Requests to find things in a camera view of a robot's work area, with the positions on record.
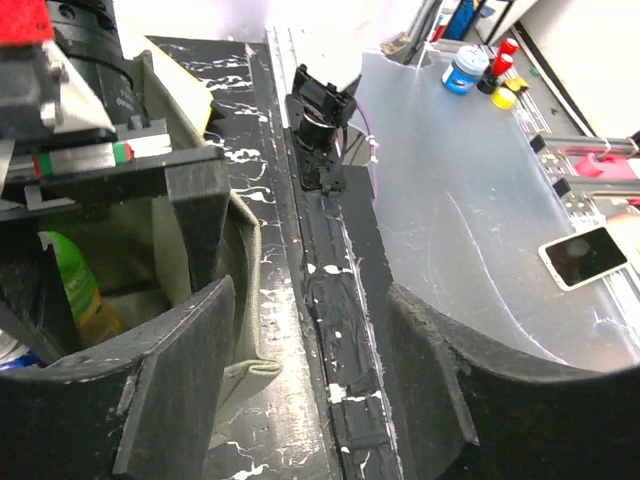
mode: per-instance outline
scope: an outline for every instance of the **smartphone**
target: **smartphone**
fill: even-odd
[[[538,249],[542,261],[564,291],[615,272],[628,263],[606,227],[576,233]]]

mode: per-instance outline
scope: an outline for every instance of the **purple cable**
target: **purple cable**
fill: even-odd
[[[367,142],[369,142],[369,158],[371,163],[371,183],[373,184],[373,206],[375,207],[378,202],[378,172],[377,172],[377,158],[376,152],[378,150],[377,144],[375,143],[375,135],[373,135],[373,130],[371,129],[371,123],[369,122],[369,118],[367,114],[364,113],[364,109],[360,105],[360,102],[356,100],[356,108],[362,117],[362,121],[364,122],[364,128],[367,131]]]

